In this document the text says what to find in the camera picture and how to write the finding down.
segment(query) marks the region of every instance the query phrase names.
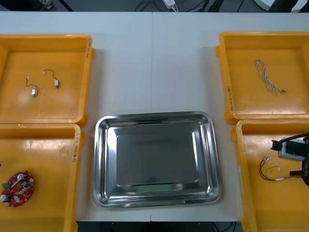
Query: stainless steel tray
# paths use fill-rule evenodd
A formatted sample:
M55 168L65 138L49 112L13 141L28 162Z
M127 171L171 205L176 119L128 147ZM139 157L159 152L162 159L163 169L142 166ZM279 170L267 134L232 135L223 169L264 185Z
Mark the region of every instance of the stainless steel tray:
M221 195L203 112L106 116L96 125L93 198L104 209L210 203Z

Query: electronic component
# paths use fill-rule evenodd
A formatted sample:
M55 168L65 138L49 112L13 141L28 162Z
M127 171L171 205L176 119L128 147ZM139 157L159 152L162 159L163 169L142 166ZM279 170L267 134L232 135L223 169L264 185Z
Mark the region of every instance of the electronic component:
M37 95L37 93L38 93L38 90L33 88L32 91L31 91L32 97L35 97Z
M19 207L32 196L34 184L35 179L29 171L18 172L2 185L5 188L0 194L0 201L5 206Z
M33 87L35 87L35 88L33 88L32 91L31 91L32 97L35 97L35 96L38 94L38 87L35 86L35 85L30 85L30 84L28 84L28 79L29 79L29 77L27 76L27 77L26 77L26 87L28 87L28 86L33 86Z
M0 201L5 202L5 201L9 200L9 197L10 197L9 195L1 195Z
M8 183L3 183L2 188L4 188L5 190L8 190L10 189L10 185Z
M59 80L58 80L57 78L55 78L55 71L52 70L52 69L44 69L44 70L43 70L43 74L44 74L44 75L46 74L46 71L51 71L51 72L53 72L53 78L55 79L54 85L55 85L56 88L59 88L60 82L59 82Z
M58 80L55 80L55 87L59 88L59 81Z

